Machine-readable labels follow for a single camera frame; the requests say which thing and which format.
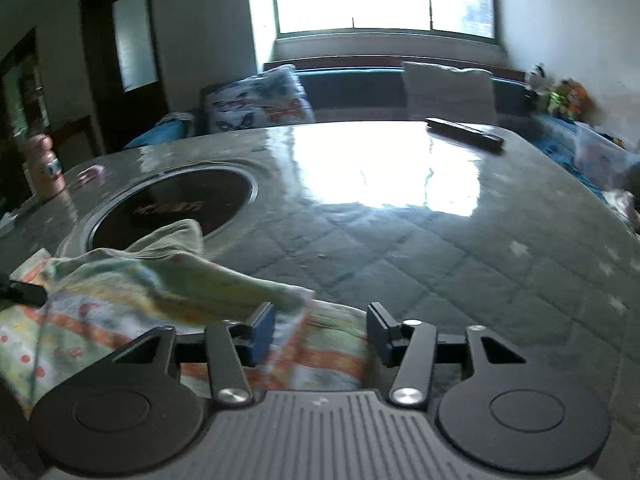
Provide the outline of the black remote control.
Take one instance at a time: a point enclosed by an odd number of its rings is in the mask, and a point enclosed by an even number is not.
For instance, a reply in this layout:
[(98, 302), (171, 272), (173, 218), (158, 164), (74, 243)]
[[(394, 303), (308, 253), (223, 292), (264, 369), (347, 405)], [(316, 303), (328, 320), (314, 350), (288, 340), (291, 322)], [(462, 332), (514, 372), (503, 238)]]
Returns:
[(426, 118), (425, 122), (434, 133), (450, 140), (491, 153), (500, 153), (503, 150), (503, 138), (492, 133), (439, 118)]

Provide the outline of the clear plastic storage box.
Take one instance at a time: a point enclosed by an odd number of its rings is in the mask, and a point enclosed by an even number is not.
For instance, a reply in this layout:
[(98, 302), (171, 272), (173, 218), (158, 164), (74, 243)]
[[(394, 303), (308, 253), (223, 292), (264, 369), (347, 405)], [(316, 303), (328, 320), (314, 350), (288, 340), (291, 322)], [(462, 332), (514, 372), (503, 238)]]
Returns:
[(624, 188), (629, 169), (638, 162), (637, 153), (621, 148), (583, 122), (576, 124), (574, 166), (601, 190)]

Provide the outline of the black and white plush toy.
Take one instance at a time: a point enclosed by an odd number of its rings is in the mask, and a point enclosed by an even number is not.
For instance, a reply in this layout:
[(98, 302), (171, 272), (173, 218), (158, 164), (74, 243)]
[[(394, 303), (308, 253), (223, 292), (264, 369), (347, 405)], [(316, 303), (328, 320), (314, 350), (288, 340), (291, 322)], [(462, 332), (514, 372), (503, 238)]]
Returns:
[(525, 74), (525, 83), (527, 88), (537, 94), (544, 94), (549, 91), (552, 80), (544, 67), (544, 64), (535, 64), (533, 68)]

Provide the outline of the round black table stove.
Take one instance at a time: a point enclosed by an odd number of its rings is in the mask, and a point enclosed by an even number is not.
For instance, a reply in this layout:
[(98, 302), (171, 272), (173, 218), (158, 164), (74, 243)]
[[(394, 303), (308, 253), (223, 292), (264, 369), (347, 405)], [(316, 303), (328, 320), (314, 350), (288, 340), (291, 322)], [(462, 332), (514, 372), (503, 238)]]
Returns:
[(220, 231), (258, 195), (258, 181), (232, 162), (199, 162), (163, 170), (111, 196), (58, 246), (59, 257), (96, 248), (125, 249), (163, 226), (191, 219), (204, 235)]

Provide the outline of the grey square cushion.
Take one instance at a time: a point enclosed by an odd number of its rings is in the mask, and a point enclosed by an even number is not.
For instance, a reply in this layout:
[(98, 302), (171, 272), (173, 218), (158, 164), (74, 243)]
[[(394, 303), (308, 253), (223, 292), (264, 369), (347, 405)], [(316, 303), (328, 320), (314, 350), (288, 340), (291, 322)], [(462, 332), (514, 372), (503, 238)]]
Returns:
[(488, 70), (403, 62), (402, 81), (411, 120), (498, 125), (494, 82)]

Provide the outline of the floral green child's garment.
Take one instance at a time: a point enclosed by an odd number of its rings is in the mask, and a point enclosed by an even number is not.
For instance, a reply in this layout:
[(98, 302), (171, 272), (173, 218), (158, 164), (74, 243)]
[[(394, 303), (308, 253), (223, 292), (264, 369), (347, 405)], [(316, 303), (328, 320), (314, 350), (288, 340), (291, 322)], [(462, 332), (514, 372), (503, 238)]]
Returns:
[(366, 316), (311, 289), (251, 278), (204, 257), (203, 235), (182, 220), (125, 250), (54, 258), (39, 249), (12, 278), (40, 285), (42, 307), (1, 306), (1, 383), (24, 413), (53, 387), (161, 325), (180, 334), (276, 310), (265, 359), (247, 372), (255, 389), (352, 390), (370, 352)]

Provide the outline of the pink bottle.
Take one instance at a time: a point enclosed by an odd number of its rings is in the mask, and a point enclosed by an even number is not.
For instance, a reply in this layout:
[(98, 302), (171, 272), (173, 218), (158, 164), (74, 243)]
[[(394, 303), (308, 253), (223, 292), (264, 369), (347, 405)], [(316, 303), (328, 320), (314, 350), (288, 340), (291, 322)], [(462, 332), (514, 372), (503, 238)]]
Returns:
[(22, 148), (29, 177), (37, 197), (46, 202), (65, 190), (60, 161), (52, 151), (52, 140), (46, 134), (29, 138)]

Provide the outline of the dark display cabinet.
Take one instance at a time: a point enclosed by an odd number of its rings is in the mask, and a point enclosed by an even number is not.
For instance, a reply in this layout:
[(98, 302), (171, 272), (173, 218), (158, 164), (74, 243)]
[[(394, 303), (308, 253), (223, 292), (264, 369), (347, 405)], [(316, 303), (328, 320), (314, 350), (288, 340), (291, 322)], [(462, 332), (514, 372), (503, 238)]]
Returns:
[(1, 168), (21, 166), (18, 146), (49, 130), (36, 29), (32, 28), (1, 59)]

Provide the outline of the pile of light clothes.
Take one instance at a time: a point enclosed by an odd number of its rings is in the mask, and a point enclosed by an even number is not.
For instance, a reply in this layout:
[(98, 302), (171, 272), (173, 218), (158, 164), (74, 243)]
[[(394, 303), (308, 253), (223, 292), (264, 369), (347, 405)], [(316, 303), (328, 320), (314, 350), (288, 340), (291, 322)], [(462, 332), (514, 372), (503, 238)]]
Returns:
[(625, 190), (604, 192), (608, 206), (626, 223), (629, 229), (638, 233), (640, 229), (639, 213), (634, 206), (634, 194)]

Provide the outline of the butterfly print pillow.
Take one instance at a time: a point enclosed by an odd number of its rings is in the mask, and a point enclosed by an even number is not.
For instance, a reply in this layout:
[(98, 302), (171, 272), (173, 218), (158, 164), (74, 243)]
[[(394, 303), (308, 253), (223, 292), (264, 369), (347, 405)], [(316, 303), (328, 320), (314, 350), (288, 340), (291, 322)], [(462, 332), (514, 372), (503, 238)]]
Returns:
[(204, 96), (210, 133), (313, 124), (314, 110), (292, 64), (226, 84)]

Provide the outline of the orange green plush toys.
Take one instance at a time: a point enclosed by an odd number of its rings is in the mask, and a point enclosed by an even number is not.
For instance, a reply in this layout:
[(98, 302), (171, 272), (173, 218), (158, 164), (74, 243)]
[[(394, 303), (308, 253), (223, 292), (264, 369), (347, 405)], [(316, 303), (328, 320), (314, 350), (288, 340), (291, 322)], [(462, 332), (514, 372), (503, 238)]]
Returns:
[(586, 88), (568, 78), (554, 84), (548, 93), (547, 112), (567, 122), (583, 122), (594, 110), (594, 101)]

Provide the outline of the dark wooden door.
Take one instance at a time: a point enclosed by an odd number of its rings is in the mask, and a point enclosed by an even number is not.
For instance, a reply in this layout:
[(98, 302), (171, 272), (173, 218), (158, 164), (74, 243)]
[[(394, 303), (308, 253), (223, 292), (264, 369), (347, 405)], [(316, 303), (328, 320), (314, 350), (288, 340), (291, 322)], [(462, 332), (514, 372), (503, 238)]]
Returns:
[(168, 112), (151, 0), (79, 0), (82, 43), (105, 151), (118, 152)]

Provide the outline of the blue bench sofa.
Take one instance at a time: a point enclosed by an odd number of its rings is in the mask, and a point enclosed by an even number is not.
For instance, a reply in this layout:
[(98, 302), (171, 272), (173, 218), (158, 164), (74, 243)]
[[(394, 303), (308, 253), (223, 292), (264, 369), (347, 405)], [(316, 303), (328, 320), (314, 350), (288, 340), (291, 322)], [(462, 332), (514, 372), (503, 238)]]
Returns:
[[(297, 77), (318, 122), (408, 118), (407, 92), (399, 67), (320, 68), (300, 70)], [(499, 125), (534, 144), (602, 200), (603, 188), (574, 165), (575, 125), (537, 114), (535, 93), (521, 82), (495, 78), (492, 84)], [(173, 114), (134, 138), (126, 147), (141, 148), (210, 133), (215, 122), (209, 118), (212, 108), (209, 101), (227, 87), (226, 84), (210, 84), (203, 88), (200, 106), (188, 111), (192, 116), (190, 120)]]

